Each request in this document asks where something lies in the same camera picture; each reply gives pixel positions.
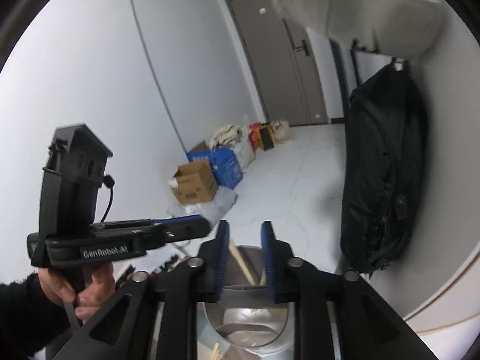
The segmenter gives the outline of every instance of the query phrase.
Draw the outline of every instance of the metal trash can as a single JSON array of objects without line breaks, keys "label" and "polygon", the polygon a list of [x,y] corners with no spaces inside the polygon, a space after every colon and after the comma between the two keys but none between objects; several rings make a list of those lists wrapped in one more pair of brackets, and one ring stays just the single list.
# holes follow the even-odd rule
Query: metal trash can
[{"label": "metal trash can", "polygon": [[[252,276],[260,282],[262,250],[253,246],[238,249]],[[219,343],[225,360],[291,360],[294,326],[294,304],[274,304],[265,286],[248,283],[230,254],[220,301],[197,304],[199,343],[207,347]]]}]

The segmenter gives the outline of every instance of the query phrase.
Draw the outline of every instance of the hand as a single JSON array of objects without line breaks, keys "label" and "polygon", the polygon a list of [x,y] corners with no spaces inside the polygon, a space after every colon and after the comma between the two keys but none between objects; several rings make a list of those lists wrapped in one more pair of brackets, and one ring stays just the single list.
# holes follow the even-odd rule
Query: hand
[{"label": "hand", "polygon": [[64,302],[77,301],[75,314],[84,323],[88,321],[100,306],[115,292],[113,265],[104,264],[92,273],[92,283],[80,294],[75,294],[71,284],[51,268],[39,268],[38,278],[45,296],[54,304],[62,306]]}]

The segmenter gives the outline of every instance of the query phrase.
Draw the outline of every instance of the blue cardboard box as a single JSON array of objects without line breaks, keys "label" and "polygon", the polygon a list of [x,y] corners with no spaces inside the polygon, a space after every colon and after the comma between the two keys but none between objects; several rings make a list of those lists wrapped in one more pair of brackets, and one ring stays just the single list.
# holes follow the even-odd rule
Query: blue cardboard box
[{"label": "blue cardboard box", "polygon": [[208,160],[219,185],[234,189],[243,179],[235,153],[226,147],[211,151],[203,141],[187,153],[190,162]]}]

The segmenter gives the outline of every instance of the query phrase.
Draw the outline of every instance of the metal screw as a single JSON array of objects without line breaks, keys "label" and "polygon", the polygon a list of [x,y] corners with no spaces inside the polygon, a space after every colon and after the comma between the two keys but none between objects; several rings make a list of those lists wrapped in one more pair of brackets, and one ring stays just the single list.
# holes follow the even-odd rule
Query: metal screw
[{"label": "metal screw", "polygon": [[355,271],[346,271],[343,277],[346,281],[358,281],[360,279],[359,274]]},{"label": "metal screw", "polygon": [[303,259],[299,259],[298,257],[292,257],[286,263],[293,268],[298,268],[303,266]]},{"label": "metal screw", "polygon": [[141,283],[142,281],[145,281],[148,279],[148,273],[145,271],[137,271],[133,274],[132,279],[137,283]]},{"label": "metal screw", "polygon": [[200,257],[192,257],[188,261],[188,266],[192,268],[196,268],[202,265],[203,265],[203,260]]}]

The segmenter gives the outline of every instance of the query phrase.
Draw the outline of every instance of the door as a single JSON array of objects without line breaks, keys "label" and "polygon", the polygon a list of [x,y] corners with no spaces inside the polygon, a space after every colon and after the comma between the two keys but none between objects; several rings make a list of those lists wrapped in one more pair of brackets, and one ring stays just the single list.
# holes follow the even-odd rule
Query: door
[{"label": "door", "polygon": [[292,126],[327,123],[305,29],[280,19],[270,0],[228,2],[267,119],[286,119]]}]

